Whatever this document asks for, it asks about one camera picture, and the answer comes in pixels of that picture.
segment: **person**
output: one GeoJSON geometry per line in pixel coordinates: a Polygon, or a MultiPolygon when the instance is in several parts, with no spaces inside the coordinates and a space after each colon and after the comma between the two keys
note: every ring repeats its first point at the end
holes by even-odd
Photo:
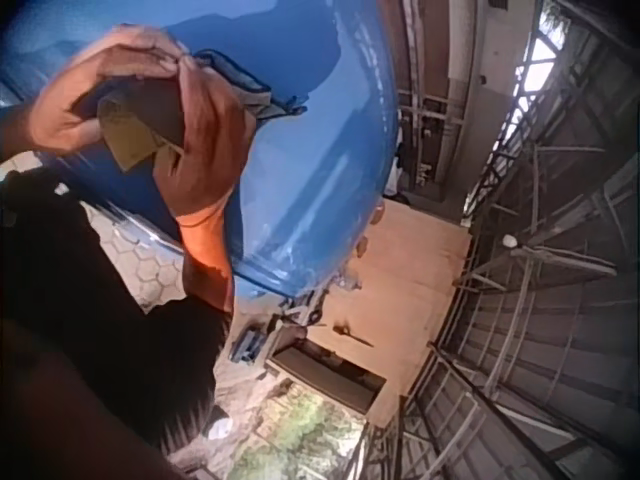
{"type": "Polygon", "coordinates": [[[213,366],[233,314],[224,209],[256,128],[230,85],[166,33],[118,26],[33,102],[0,112],[1,160],[99,141],[97,119],[73,107],[123,76],[180,85],[184,154],[159,155],[153,177],[180,227],[186,297],[145,315],[72,194],[55,194],[44,169],[7,175],[3,470],[20,478],[180,478],[162,454],[200,433],[214,407],[213,366]]]}

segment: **paved floor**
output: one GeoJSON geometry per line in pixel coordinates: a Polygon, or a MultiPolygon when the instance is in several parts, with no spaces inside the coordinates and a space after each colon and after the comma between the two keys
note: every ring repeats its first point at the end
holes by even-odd
{"type": "MultiPolygon", "coordinates": [[[[15,156],[0,165],[0,180],[11,170],[24,172],[41,166],[31,152],[15,156]]],[[[146,310],[184,297],[182,261],[163,258],[154,250],[120,231],[96,209],[83,203],[91,226],[100,235],[100,245],[122,276],[131,295],[146,310]]]]}
{"type": "MultiPolygon", "coordinates": [[[[0,165],[0,180],[11,170],[26,171],[41,166],[32,153],[24,153],[0,165]]],[[[63,186],[60,192],[66,191],[63,186]]],[[[135,238],[120,231],[114,223],[96,209],[83,204],[93,228],[100,235],[100,245],[122,276],[138,303],[148,310],[172,299],[184,297],[182,261],[163,258],[135,238]]],[[[216,403],[234,420],[234,427],[224,440],[197,438],[192,445],[172,455],[177,465],[192,463],[194,458],[205,459],[211,471],[225,478],[231,470],[236,449],[248,437],[257,421],[260,405],[281,381],[262,375],[261,368],[233,364],[227,360],[231,340],[249,321],[259,316],[270,318],[271,300],[236,305],[229,341],[215,367],[216,403]]]]}

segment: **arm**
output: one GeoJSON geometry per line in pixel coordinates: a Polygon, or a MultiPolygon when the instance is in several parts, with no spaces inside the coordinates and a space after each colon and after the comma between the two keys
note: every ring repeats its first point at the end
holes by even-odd
{"type": "Polygon", "coordinates": [[[173,77],[184,53],[159,30],[114,28],[73,58],[33,102],[0,111],[0,163],[29,150],[64,154],[97,142],[98,120],[72,111],[78,99],[109,77],[173,77]]]}
{"type": "Polygon", "coordinates": [[[247,163],[255,119],[231,86],[191,57],[179,63],[185,119],[184,155],[158,152],[154,178],[180,225],[185,291],[233,312],[233,274],[224,238],[224,208],[247,163]]]}
{"type": "Polygon", "coordinates": [[[0,109],[0,164],[29,150],[24,138],[25,105],[0,109]]]}
{"type": "Polygon", "coordinates": [[[53,476],[184,478],[98,401],[64,355],[10,320],[2,322],[2,354],[2,414],[18,439],[13,448],[36,453],[53,476]]]}

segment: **forearm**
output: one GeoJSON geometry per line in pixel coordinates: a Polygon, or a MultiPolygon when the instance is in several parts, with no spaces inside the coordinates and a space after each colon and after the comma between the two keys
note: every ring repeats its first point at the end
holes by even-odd
{"type": "Polygon", "coordinates": [[[195,227],[182,227],[186,255],[185,292],[227,313],[233,313],[233,273],[224,239],[223,215],[195,227]]]}
{"type": "Polygon", "coordinates": [[[0,163],[32,149],[26,134],[28,109],[28,105],[0,109],[0,163]]]}
{"type": "Polygon", "coordinates": [[[6,426],[48,472],[67,479],[184,478],[100,403],[64,355],[11,321],[2,326],[6,426]]]}

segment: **hexagonal paving tile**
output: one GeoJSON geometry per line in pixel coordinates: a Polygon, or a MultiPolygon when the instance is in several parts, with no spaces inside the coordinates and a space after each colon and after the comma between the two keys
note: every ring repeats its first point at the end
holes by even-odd
{"type": "Polygon", "coordinates": [[[135,248],[135,243],[131,243],[129,240],[123,238],[118,230],[114,230],[115,235],[113,236],[113,245],[116,247],[120,253],[124,252],[133,252],[135,248]]]}
{"type": "Polygon", "coordinates": [[[170,300],[180,300],[184,298],[184,292],[178,290],[174,285],[164,287],[160,294],[160,303],[167,303],[170,300]]]}
{"type": "Polygon", "coordinates": [[[160,271],[158,272],[158,280],[165,287],[168,287],[169,285],[175,286],[177,276],[178,271],[173,265],[160,267],[160,271]]]}
{"type": "Polygon", "coordinates": [[[26,172],[42,166],[42,162],[33,152],[24,152],[13,157],[13,163],[19,172],[26,172]]]}
{"type": "Polygon", "coordinates": [[[4,177],[7,176],[7,173],[17,170],[15,163],[13,160],[7,160],[6,162],[0,164],[0,180],[4,180],[4,177]]]}
{"type": "Polygon", "coordinates": [[[152,306],[160,299],[162,293],[162,285],[157,280],[151,280],[149,282],[142,282],[140,286],[140,293],[138,295],[138,303],[143,306],[152,306]]]}
{"type": "Polygon", "coordinates": [[[87,218],[89,219],[89,222],[93,221],[93,217],[95,217],[96,215],[100,215],[98,211],[88,203],[80,202],[80,205],[82,205],[84,211],[87,212],[87,218]]]}
{"type": "Polygon", "coordinates": [[[101,243],[100,246],[104,250],[104,253],[107,254],[107,257],[109,257],[109,260],[111,260],[112,263],[116,263],[118,261],[119,253],[111,243],[101,243]]]}
{"type": "Polygon", "coordinates": [[[173,265],[173,257],[166,254],[165,252],[157,252],[156,259],[158,260],[158,264],[160,264],[161,267],[164,267],[165,265],[173,265]]]}
{"type": "Polygon", "coordinates": [[[138,277],[140,277],[142,281],[155,280],[159,270],[160,266],[154,258],[141,260],[138,265],[138,277]]]}
{"type": "Polygon", "coordinates": [[[139,262],[140,260],[138,260],[138,257],[136,257],[133,252],[120,254],[116,261],[116,268],[118,272],[120,272],[120,275],[125,278],[125,283],[127,283],[128,277],[135,277],[135,279],[138,280],[136,271],[138,270],[139,262]]]}
{"type": "Polygon", "coordinates": [[[140,260],[146,260],[156,256],[156,252],[154,252],[152,248],[149,248],[142,243],[138,243],[133,251],[136,252],[136,255],[140,260]]]}
{"type": "Polygon", "coordinates": [[[178,275],[176,276],[176,288],[184,293],[184,285],[182,284],[182,270],[178,271],[178,275]]]}
{"type": "Polygon", "coordinates": [[[91,226],[100,235],[101,242],[108,242],[114,237],[113,222],[104,215],[94,215],[91,226]]]}

